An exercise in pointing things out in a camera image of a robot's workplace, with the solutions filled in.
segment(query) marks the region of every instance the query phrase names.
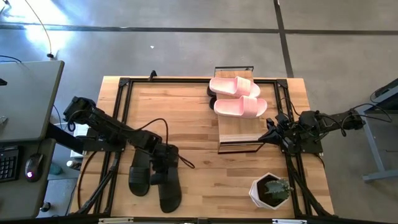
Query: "concrete floor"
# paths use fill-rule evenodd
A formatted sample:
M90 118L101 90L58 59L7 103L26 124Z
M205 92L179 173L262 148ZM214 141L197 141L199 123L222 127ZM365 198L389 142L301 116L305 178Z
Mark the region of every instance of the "concrete floor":
M0 25L25 26L0 30L0 53L23 61L47 60L45 33L40 26L28 25L37 19L24 1L9 1L13 8L3 11ZM108 31L109 27L277 29L273 0L29 2L45 24L99 30L49 32L53 51L65 61L55 102L60 111L75 95L96 100L104 75L149 75L156 70L162 76L210 76L215 66L253 65L256 77L287 76L279 34ZM398 30L394 0L279 2L286 29ZM330 114L347 110L367 102L374 90L397 78L396 37L287 35L294 77L305 79L312 109ZM322 143L335 213L396 222L398 180L371 184L361 180L363 174L376 171L363 131L350 131L346 138L337 131Z

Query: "white cable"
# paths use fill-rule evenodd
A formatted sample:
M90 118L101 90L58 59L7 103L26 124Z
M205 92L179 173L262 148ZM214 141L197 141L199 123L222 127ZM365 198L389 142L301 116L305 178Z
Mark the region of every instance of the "white cable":
M51 48L51 41L50 41L50 36L49 33L47 33L47 30L45 29L42 21L40 20L40 18L38 17L38 15L36 14L36 12L33 10L32 6L30 6L29 2L27 2L27 0L25 0L26 4L30 7L30 9L32 10L32 12L35 14L36 18L39 20L40 24L42 25L45 34L47 35L47 38L49 40L49 45L50 45L50 54L52 54L52 48Z

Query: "computer mouse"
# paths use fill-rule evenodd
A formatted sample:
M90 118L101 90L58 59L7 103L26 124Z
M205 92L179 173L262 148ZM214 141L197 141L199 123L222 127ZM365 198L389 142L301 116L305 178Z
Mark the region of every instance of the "computer mouse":
M42 176L43 154L35 153L26 161L25 177L28 182L36 182Z

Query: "wooden tabletop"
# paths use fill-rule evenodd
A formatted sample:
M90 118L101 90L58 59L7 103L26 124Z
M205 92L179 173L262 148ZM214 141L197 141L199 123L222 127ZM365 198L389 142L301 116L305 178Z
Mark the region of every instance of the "wooden tabletop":
M110 115L113 113L119 78L104 77L99 93L97 106ZM309 110L304 80L301 78L287 80L290 99L296 110L299 113ZM163 213L159 206L157 186L151 186L149 193L144 197L137 197L130 192L127 180L134 149L131 146L127 147L119 166L111 214L113 217L294 217L291 198L278 210L268 210L257 208L249 196L252 182L267 172L287 179L285 159L279 147L268 144L257 153L217 154L218 121L217 115L208 106L210 98L206 94L207 86L202 83L134 84L127 125L137 128L155 118L166 119L169 124L169 143L176 145L180 149L180 154L193 162L196 169L190 169L179 162L182 202L176 211ZM121 110L125 96L126 91L122 96ZM261 122L265 126L266 118L274 119L277 115L274 89L261 85L260 97L268 102L268 109L261 117ZM165 127L162 122L153 123L146 129L165 137ZM104 153L99 152L88 164L81 184L81 203L90 197L98 185L103 157ZM333 213L322 163L319 158L311 154L303 154L302 157L308 188L323 207ZM106 204L108 187L104 192L101 210ZM304 212L300 191L298 197L300 208ZM70 211L76 210L75 194Z

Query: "keyboard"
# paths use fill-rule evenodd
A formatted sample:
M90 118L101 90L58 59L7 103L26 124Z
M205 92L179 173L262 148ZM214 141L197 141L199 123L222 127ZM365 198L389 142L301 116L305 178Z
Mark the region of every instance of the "keyboard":
M20 146L0 147L0 183L17 180Z

